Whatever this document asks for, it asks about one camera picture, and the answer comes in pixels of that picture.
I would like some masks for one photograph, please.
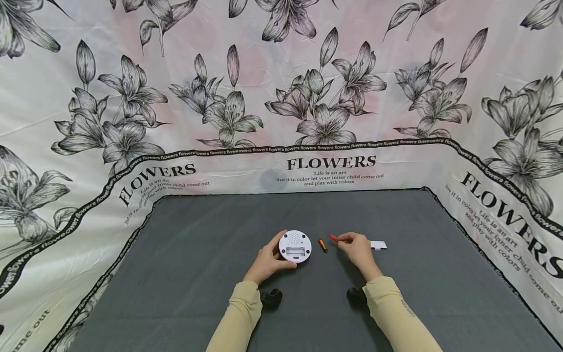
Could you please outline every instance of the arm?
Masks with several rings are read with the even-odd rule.
[[[395,352],[442,352],[428,329],[403,300],[393,279],[383,273],[373,258],[369,240],[348,232],[338,236],[338,248],[360,270],[369,311]]]
[[[372,318],[395,352],[442,352],[430,331],[403,300],[395,281],[377,277],[364,286]]]
[[[246,351],[252,331],[262,314],[258,286],[278,270],[297,268],[293,262],[280,260],[282,256],[278,251],[278,242],[286,232],[279,232],[259,250],[243,281],[235,286],[227,311],[205,352]]]
[[[258,285],[253,281],[238,283],[205,352],[245,352],[261,314]]]

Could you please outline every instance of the hand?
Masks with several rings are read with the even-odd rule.
[[[243,281],[254,281],[260,285],[278,270],[297,268],[297,264],[294,262],[280,260],[282,255],[279,252],[278,242],[286,232],[287,230],[279,232],[270,243],[258,251],[258,256],[250,269],[248,269]]]
[[[373,258],[369,239],[359,233],[347,232],[338,236],[338,240],[338,248],[346,252],[350,261],[360,269],[366,282],[383,276]]]

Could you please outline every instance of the battery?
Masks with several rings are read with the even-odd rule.
[[[327,252],[328,252],[328,249],[327,249],[327,247],[324,245],[323,240],[320,239],[320,238],[319,238],[319,244],[320,244],[320,247],[323,249],[323,252],[327,253]]]

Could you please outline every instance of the white fabric backdrop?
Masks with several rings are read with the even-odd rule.
[[[421,187],[563,341],[562,7],[0,0],[0,350],[65,351],[164,195]]]

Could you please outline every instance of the flower drawing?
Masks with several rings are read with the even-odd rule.
[[[262,33],[262,40],[274,43],[283,41],[291,27],[295,32],[308,38],[316,36],[315,25],[309,19],[307,10],[319,0],[256,0],[266,12],[270,12],[270,21]]]
[[[538,124],[542,126],[546,119],[563,111],[563,104],[553,104],[562,76],[537,79],[514,92],[505,86],[498,100],[485,97],[481,101],[483,111],[507,137],[493,147],[500,158],[487,158],[484,162],[511,180],[545,216],[553,212],[553,201],[539,180],[563,172],[563,138],[549,139],[563,132],[563,128],[541,134]]]
[[[530,30],[545,29],[555,22],[558,14],[563,23],[562,8],[561,0],[540,0],[520,25]]]
[[[3,226],[15,226],[21,238],[20,242],[0,250],[0,259],[48,240],[70,219],[75,208],[59,209],[53,217],[55,226],[35,213],[70,192],[64,184],[52,182],[56,178],[72,182],[54,170],[39,178],[10,149],[0,146],[0,222]]]
[[[540,132],[532,128],[524,144],[511,139],[499,141],[493,150],[500,158],[484,160],[489,168],[506,177],[524,192],[539,212],[549,216],[553,201],[537,180],[563,172],[563,155],[556,150],[539,148]]]
[[[461,123],[463,117],[471,119],[471,108],[467,104],[457,104],[467,86],[467,78],[455,78],[444,88],[435,87],[420,95],[410,106],[419,114],[432,120]]]
[[[304,82],[304,77],[299,75],[295,77],[289,90],[276,89],[278,100],[266,102],[267,109],[274,114],[306,120],[309,101],[303,92],[297,88],[298,84],[304,84]]]
[[[121,57],[121,70],[121,78],[101,74],[98,80],[121,94],[125,118],[139,114],[146,118],[150,126],[154,125],[157,115],[150,104],[167,103],[168,99],[156,89],[146,86],[145,71],[125,55]]]
[[[430,79],[430,63],[426,63],[420,68],[415,67],[410,71],[399,69],[399,72],[395,72],[395,77],[406,97],[414,102],[420,97],[428,85],[428,80]]]
[[[260,117],[245,115],[244,95],[235,90],[240,70],[236,46],[232,45],[227,52],[227,73],[232,88],[227,97],[217,93],[222,78],[213,77],[208,81],[207,67],[200,54],[195,57],[194,68],[196,77],[191,84],[185,87],[172,84],[169,89],[194,112],[202,116],[203,124],[209,124],[218,131],[215,139],[197,139],[197,141],[206,146],[225,149],[254,147],[255,144],[251,140],[234,140],[237,132],[252,133],[256,132],[256,126],[264,127]]]
[[[362,44],[353,65],[345,59],[335,59],[332,64],[344,77],[344,85],[338,101],[341,104],[352,101],[353,115],[363,113],[366,92],[381,92],[387,88],[387,83],[372,74],[376,55],[368,42]]]
[[[103,148],[104,163],[114,163],[110,177],[126,169],[137,157],[164,154],[160,146],[142,141],[146,128],[157,128],[164,124],[157,121],[151,104],[168,102],[164,94],[147,86],[145,71],[123,55],[121,78],[107,73],[98,77],[100,82],[115,89],[121,97],[113,117],[104,121],[108,96],[98,100],[87,91],[96,75],[96,62],[92,51],[83,41],[78,45],[76,61],[83,88],[76,87],[73,90],[75,97],[70,99],[68,106],[70,119],[55,121],[55,126],[64,138],[53,143],[51,150],[60,155],[73,155],[88,149]]]
[[[295,144],[297,145],[332,145],[354,143],[356,135],[342,128],[348,121],[350,112],[344,108],[337,108],[333,112],[326,104],[315,107],[312,121],[302,121],[297,126],[297,132],[304,134]]]
[[[55,0],[47,0],[66,14]],[[43,8],[43,0],[0,0],[0,57],[19,57],[25,51],[24,39],[52,52],[59,43],[29,15]]]
[[[162,155],[164,150],[152,143],[142,142],[145,127],[138,123],[127,123],[121,128],[111,122],[104,122],[104,135],[109,143],[104,148],[104,163],[113,163],[110,177],[124,170],[137,157],[142,155]]]
[[[479,56],[485,46],[487,33],[487,28],[481,29],[471,39],[463,54],[458,76],[448,84],[441,78],[454,64],[440,63],[444,52],[443,38],[434,44],[426,63],[412,70],[400,69],[395,73],[403,93],[413,102],[409,111],[416,110],[421,118],[416,127],[394,127],[395,131],[417,138],[452,138],[447,129],[434,129],[434,125],[439,122],[461,124],[464,119],[469,123],[471,107],[459,103],[467,87],[467,78],[461,75]]]
[[[249,140],[239,140],[233,143],[235,132],[256,132],[256,123],[263,127],[258,116],[244,114],[244,96],[241,92],[231,92],[225,103],[216,102],[209,106],[203,116],[203,123],[210,123],[219,131],[219,138],[213,140],[199,140],[205,145],[223,148],[237,148],[255,146]]]
[[[208,98],[212,100],[217,99],[221,101],[222,96],[217,96],[217,88],[221,83],[222,78],[217,80],[215,77],[210,79],[207,84],[204,84],[199,77],[195,77],[191,84],[187,83],[181,87],[177,84],[172,84],[170,90],[183,102],[185,102],[193,111],[203,115],[207,109]]]
[[[296,117],[301,122],[297,132],[304,134],[296,144],[343,144],[356,141],[356,135],[343,130],[350,115],[370,114],[364,110],[365,93],[383,91],[387,83],[372,73],[376,56],[368,42],[360,48],[356,61],[345,59],[331,62],[338,47],[338,30],[326,36],[319,55],[319,69],[308,69],[305,77],[295,77],[288,90],[276,89],[277,101],[267,101],[267,109],[277,115]],[[328,63],[342,76],[342,87],[328,104],[321,103],[334,79],[323,77]]]

